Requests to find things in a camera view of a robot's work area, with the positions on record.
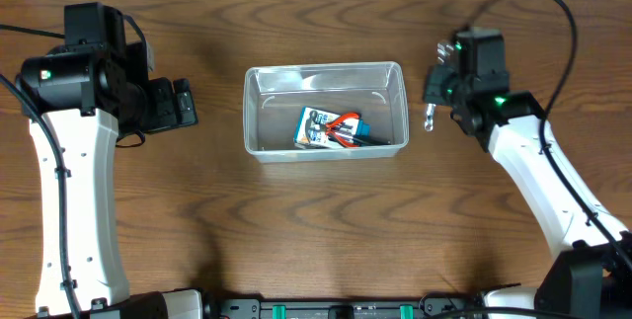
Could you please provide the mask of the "silver combination wrench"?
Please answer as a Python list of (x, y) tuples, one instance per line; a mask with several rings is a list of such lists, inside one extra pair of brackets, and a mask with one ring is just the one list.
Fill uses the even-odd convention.
[(442, 73), (453, 53), (454, 46), (448, 40), (442, 40), (436, 45), (436, 64), (429, 69), (423, 93), (423, 101), (426, 104), (424, 129), (427, 132), (434, 130), (436, 107), (445, 106), (445, 97), (441, 94), (440, 85), (444, 79)]

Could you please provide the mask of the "teal white screw box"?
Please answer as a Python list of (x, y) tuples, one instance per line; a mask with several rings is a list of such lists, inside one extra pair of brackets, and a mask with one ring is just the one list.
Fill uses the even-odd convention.
[[(325, 125), (322, 123), (324, 113), (330, 113), (315, 108), (304, 107), (301, 111), (299, 122), (297, 124), (293, 142), (303, 149), (334, 149), (326, 148), (323, 145), (323, 133)], [(365, 123), (360, 116), (360, 124), (356, 135), (367, 135), (370, 133), (370, 125)]]

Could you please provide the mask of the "red handled pliers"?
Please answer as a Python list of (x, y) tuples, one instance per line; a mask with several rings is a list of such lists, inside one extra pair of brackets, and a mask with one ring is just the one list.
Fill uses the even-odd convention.
[(322, 141), (326, 148), (359, 147), (359, 142), (355, 141), (360, 124), (359, 113), (324, 113), (322, 123), (325, 125)]

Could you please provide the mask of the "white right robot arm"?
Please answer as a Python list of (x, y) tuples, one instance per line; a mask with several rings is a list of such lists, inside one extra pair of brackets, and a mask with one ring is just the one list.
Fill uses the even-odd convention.
[(463, 132), (512, 178), (554, 259), (537, 288), (484, 292), (455, 318), (628, 318), (631, 232), (588, 188), (555, 139), (544, 109), (513, 92), (499, 67), (429, 71), (424, 100), (446, 106)]

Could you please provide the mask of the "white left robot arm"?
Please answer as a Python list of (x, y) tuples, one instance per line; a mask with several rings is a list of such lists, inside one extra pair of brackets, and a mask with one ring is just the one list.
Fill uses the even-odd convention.
[(36, 313), (48, 318), (200, 316), (200, 296), (138, 297), (119, 254), (114, 196), (121, 139), (198, 123), (185, 79), (151, 79), (142, 42), (62, 47), (26, 60), (12, 83), (39, 161), (42, 267)]

